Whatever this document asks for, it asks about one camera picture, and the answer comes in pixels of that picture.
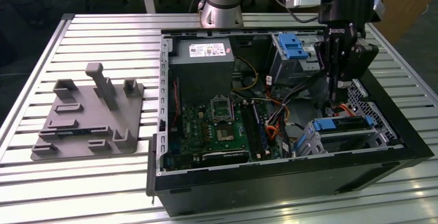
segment wooden surface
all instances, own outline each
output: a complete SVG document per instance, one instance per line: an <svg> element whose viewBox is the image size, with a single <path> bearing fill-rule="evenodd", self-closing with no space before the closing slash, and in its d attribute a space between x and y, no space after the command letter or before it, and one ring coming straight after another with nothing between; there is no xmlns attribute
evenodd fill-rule
<svg viewBox="0 0 438 224"><path fill-rule="evenodd" d="M432 0L384 0L386 13L376 27L392 44L402 38Z"/></svg>

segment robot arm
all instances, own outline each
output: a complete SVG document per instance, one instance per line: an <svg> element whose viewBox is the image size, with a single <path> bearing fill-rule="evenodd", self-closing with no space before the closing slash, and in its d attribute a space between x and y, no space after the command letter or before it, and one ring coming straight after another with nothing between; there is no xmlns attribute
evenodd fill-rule
<svg viewBox="0 0 438 224"><path fill-rule="evenodd" d="M241 0L207 0L202 11L205 28L243 26ZM319 6L318 21L326 25L323 41L315 44L322 70L326 72L327 105L346 101L347 87L361 78L378 47L365 42L368 22L378 22L385 13L382 0L286 0L286 8Z"/></svg>
<svg viewBox="0 0 438 224"><path fill-rule="evenodd" d="M321 68L329 82L327 106L347 99L347 87L361 78L378 47L365 42L368 22L381 21L382 0L286 0L289 8L319 5L318 21L326 25L323 41L315 44Z"/></svg>

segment motherboard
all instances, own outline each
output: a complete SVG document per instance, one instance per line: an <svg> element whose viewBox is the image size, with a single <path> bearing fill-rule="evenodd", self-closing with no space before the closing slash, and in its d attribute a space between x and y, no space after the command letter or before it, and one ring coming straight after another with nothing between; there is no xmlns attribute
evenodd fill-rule
<svg viewBox="0 0 438 224"><path fill-rule="evenodd" d="M270 146L263 103L217 96L210 103L182 106L182 136L170 143L167 168L185 170L222 166L281 157Z"/></svg>

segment red wire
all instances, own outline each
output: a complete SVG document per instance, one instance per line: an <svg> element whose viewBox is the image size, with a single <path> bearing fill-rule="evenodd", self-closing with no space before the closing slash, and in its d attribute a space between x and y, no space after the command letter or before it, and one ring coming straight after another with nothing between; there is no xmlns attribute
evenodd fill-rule
<svg viewBox="0 0 438 224"><path fill-rule="evenodd" d="M175 89L177 114L175 114L175 119L174 119L174 122L173 122L173 127L175 126L178 113L179 113L179 101L178 101L178 95L177 95L177 81L174 81L174 89Z"/></svg>
<svg viewBox="0 0 438 224"><path fill-rule="evenodd" d="M343 110L347 112L349 116L354 116L353 112L349 110L349 108L347 108L346 106L339 105L339 106L337 106L335 108L341 108L341 109L343 109Z"/></svg>

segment power supply label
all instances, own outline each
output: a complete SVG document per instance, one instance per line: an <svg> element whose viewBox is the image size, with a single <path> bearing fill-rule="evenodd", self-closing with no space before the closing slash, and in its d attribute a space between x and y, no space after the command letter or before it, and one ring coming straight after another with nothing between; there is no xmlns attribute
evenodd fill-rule
<svg viewBox="0 0 438 224"><path fill-rule="evenodd" d="M190 47L190 57L203 56L225 56L226 47L223 43L219 44L193 44Z"/></svg>

